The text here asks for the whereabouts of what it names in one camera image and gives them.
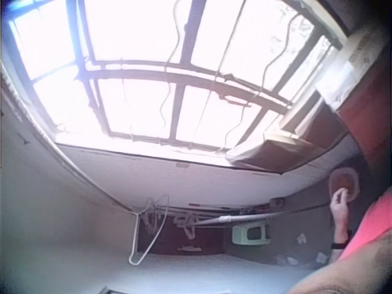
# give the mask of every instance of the watch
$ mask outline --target watch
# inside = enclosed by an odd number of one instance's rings
[[[347,245],[349,245],[350,239],[348,239],[345,243],[332,243],[331,249],[345,249]]]
[[[348,230],[347,235],[349,236],[347,238],[347,241],[344,243],[332,243],[331,245],[331,249],[345,249],[347,247],[347,245],[349,245],[349,242],[351,241],[351,235],[352,235],[352,231]]]

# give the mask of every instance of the wire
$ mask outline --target wire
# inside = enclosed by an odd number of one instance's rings
[[[226,54],[227,54],[227,50],[228,50],[228,48],[229,48],[229,46],[230,46],[230,43],[231,43],[231,41],[232,41],[232,39],[233,39],[234,33],[235,33],[235,31],[236,31],[236,28],[237,28],[237,25],[238,25],[238,22],[239,22],[239,19],[240,19],[241,14],[242,14],[242,12],[243,12],[243,10],[244,10],[245,3],[246,3],[246,0],[243,0],[243,3],[241,4],[241,7],[239,8],[239,12],[238,12],[238,14],[237,14],[237,18],[236,18],[236,20],[235,20],[234,27],[233,27],[233,29],[232,29],[232,33],[230,34],[230,37],[229,37],[228,42],[227,42],[227,44],[226,44],[226,48],[225,48],[225,51],[223,52],[223,56],[222,56],[222,59],[220,60],[218,69],[217,69],[216,72],[215,72],[214,80],[213,80],[213,82],[211,83],[211,87],[209,88],[207,100],[206,100],[206,102],[205,102],[205,104],[204,104],[202,114],[200,115],[200,119],[198,120],[197,127],[196,127],[196,129],[195,129],[194,136],[193,136],[192,140],[191,140],[190,143],[189,143],[189,149],[191,149],[191,147],[192,147],[192,143],[193,143],[193,141],[195,140],[195,137],[196,137],[196,134],[197,134],[197,130],[198,130],[198,128],[200,127],[200,123],[202,122],[202,118],[203,118],[204,112],[206,111],[206,107],[207,107],[207,105],[208,105],[208,101],[209,101],[209,99],[210,99],[210,97],[211,97],[211,93],[212,93],[212,91],[213,91],[213,87],[214,87],[214,85],[215,85],[217,76],[219,75],[219,72],[221,71],[221,67],[222,67],[222,65],[223,65],[223,62],[225,61],[225,57],[226,57]]]
[[[174,20],[174,24],[176,26],[176,33],[177,33],[177,42],[176,42],[176,46],[174,47],[173,51],[170,53],[169,58],[166,60],[166,63],[164,65],[164,72],[165,72],[165,77],[166,77],[166,82],[167,82],[167,86],[168,86],[168,90],[167,90],[167,95],[164,99],[164,101],[162,102],[162,104],[160,105],[159,108],[159,113],[160,113],[160,117],[162,118],[162,120],[164,121],[164,126],[161,128],[159,135],[158,135],[158,140],[159,140],[159,144],[161,144],[160,142],[160,135],[162,134],[162,132],[164,131],[165,127],[166,127],[166,119],[165,116],[162,112],[164,105],[166,104],[167,99],[170,97],[170,94],[172,93],[172,85],[169,83],[168,80],[168,76],[167,76],[167,66],[170,63],[170,61],[172,61],[172,58],[174,56],[174,54],[176,53],[178,46],[179,46],[179,41],[180,41],[180,35],[179,35],[179,28],[178,28],[178,21],[177,21],[177,5],[180,2],[180,0],[176,0],[174,6],[173,6],[173,11],[172,11],[172,16],[173,16],[173,20]]]
[[[233,132],[237,127],[239,127],[239,126],[242,124],[243,120],[244,120],[245,108],[249,105],[249,103],[251,103],[251,102],[252,102],[252,101],[253,101],[253,100],[263,91],[263,89],[264,89],[264,82],[265,82],[265,75],[266,75],[266,72],[267,72],[267,70],[269,69],[269,67],[270,67],[273,63],[275,63],[275,61],[277,61],[277,60],[286,52],[287,47],[288,47],[288,42],[289,42],[289,40],[290,40],[290,28],[291,28],[291,26],[292,26],[293,21],[294,21],[298,16],[300,16],[300,15],[301,15],[301,13],[298,12],[298,13],[297,13],[296,15],[294,15],[294,16],[290,19],[290,21],[288,22],[288,24],[287,24],[287,32],[286,32],[286,41],[285,41],[285,45],[284,45],[283,50],[282,50],[274,59],[272,59],[272,60],[266,65],[266,67],[264,68],[263,75],[262,75],[262,85],[259,87],[257,93],[255,93],[255,94],[251,97],[251,99],[249,99],[249,100],[247,101],[247,103],[243,106],[243,109],[241,110],[241,119],[240,119],[239,123],[238,123],[234,128],[232,128],[230,131],[228,131],[228,132],[226,133],[226,136],[225,136],[225,145],[224,145],[223,147],[221,147],[219,150],[217,150],[216,152],[219,152],[219,151],[221,151],[222,149],[226,148],[226,145],[227,145],[227,137],[228,137],[228,135],[229,135],[231,132]]]

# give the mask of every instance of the small bin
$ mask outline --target small bin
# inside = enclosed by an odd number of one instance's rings
[[[232,230],[232,242],[237,245],[260,246],[270,243],[267,234],[267,221],[235,225]]]

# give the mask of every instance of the fabric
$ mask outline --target fabric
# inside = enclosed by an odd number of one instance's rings
[[[391,189],[388,189],[369,207],[356,234],[339,257],[339,260],[346,258],[390,229],[392,229],[392,193]]]

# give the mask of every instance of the window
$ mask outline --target window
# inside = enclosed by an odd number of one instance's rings
[[[57,136],[224,158],[280,132],[337,50],[299,9],[290,0],[31,0],[10,9],[3,39]]]

